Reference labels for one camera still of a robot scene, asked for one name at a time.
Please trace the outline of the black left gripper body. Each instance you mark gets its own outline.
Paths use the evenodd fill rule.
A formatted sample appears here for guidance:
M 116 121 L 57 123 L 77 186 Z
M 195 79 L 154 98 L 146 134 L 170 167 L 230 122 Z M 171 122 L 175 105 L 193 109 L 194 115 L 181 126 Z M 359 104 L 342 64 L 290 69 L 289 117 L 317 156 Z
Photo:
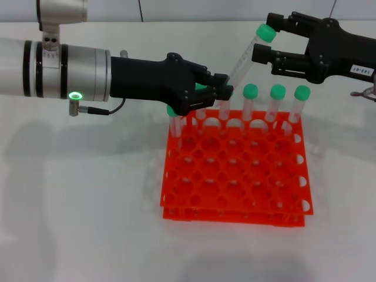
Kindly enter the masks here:
M 196 90 L 208 84 L 205 66 L 189 62 L 177 53 L 162 61 L 111 57 L 110 97 L 159 101 L 180 116 L 209 105 L 209 91 Z

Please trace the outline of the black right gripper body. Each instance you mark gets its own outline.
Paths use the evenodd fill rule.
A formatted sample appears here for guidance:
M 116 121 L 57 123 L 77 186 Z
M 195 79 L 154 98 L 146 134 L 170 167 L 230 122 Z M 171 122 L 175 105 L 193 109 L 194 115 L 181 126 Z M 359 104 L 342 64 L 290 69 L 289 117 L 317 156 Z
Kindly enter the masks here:
M 376 75 L 376 39 L 351 34 L 337 20 L 324 18 L 310 32 L 306 79 L 321 84 L 330 76 L 372 83 Z

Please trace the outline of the green capped clear test tube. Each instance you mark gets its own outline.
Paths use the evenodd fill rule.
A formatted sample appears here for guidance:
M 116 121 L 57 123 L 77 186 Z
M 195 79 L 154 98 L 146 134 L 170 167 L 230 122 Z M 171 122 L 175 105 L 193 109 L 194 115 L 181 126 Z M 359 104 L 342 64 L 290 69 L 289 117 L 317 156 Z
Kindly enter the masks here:
M 230 115 L 231 96 L 229 100 L 221 100 L 219 104 L 219 120 L 220 130 L 223 131 L 226 128 L 226 122 Z
M 238 87 L 240 82 L 243 80 L 247 72 L 252 67 L 253 61 L 252 54 L 255 44 L 268 45 L 276 37 L 277 32 L 267 24 L 261 24 L 256 30 L 256 35 L 246 48 L 246 50 L 241 55 L 240 59 L 237 61 L 233 70 L 229 74 L 228 84 L 234 87 Z
M 182 121 L 171 106 L 167 105 L 167 114 L 169 115 L 169 129 L 172 142 L 178 149 L 182 148 Z
M 203 93 L 203 92 L 202 92 L 203 89 L 206 89 L 206 86 L 201 85 L 201 84 L 199 84 L 199 83 L 196 84 L 196 90 L 197 90 L 200 94 Z M 197 119 L 197 120 L 200 120 L 200 121 L 204 122 L 205 118 L 206 118 L 206 108 L 201 108 L 201 109 L 196 110 L 196 119 Z M 200 134 L 203 133 L 203 125 L 199 126 L 198 132 L 199 132 Z
M 292 131 L 292 125 L 300 121 L 301 114 L 306 101 L 309 99 L 311 90 L 308 86 L 300 85 L 295 89 L 294 100 L 288 114 L 287 125 L 285 127 L 286 136 Z
M 247 84 L 243 88 L 243 109 L 242 120 L 244 128 L 252 121 L 255 111 L 255 99 L 258 97 L 259 89 L 255 84 Z
M 265 121 L 267 122 L 266 131 L 268 132 L 270 126 L 276 121 L 280 106 L 285 98 L 286 88 L 281 84 L 273 85 L 270 89 L 270 101 L 265 114 Z

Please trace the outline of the orange plastic test tube rack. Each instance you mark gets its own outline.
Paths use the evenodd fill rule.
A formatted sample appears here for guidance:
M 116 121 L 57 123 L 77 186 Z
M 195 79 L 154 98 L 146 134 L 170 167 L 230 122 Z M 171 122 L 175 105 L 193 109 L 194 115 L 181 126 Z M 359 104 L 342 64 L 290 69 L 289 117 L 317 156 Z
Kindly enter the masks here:
M 160 205 L 163 217 L 303 227 L 314 213 L 303 126 L 288 113 L 274 122 L 255 111 L 250 121 L 232 110 L 228 121 L 208 110 L 183 118 L 169 136 Z

